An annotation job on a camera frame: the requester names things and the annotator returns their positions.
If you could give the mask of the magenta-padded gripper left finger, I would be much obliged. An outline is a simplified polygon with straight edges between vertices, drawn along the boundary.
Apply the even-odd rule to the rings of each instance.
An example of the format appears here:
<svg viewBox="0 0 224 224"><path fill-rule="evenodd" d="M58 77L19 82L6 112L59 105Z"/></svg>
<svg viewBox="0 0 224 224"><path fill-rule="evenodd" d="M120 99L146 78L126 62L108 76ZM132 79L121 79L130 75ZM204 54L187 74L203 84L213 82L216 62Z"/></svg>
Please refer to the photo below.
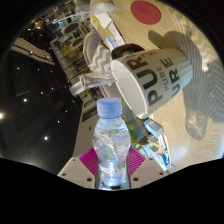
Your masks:
<svg viewBox="0 0 224 224"><path fill-rule="evenodd" d="M98 160L94 148L80 157L71 157L58 176L84 188L94 189L98 174Z"/></svg>

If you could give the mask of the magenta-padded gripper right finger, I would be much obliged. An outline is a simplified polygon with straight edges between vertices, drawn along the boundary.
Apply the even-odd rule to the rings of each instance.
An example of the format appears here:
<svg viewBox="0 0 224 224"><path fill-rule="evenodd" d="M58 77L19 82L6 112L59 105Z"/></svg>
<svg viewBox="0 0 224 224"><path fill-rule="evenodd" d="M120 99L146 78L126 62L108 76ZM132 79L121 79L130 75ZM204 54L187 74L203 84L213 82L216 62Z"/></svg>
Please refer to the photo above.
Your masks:
<svg viewBox="0 0 224 224"><path fill-rule="evenodd" d="M131 189L140 188L167 175L155 157L144 157L139 151L130 148L127 156L127 174Z"/></svg>

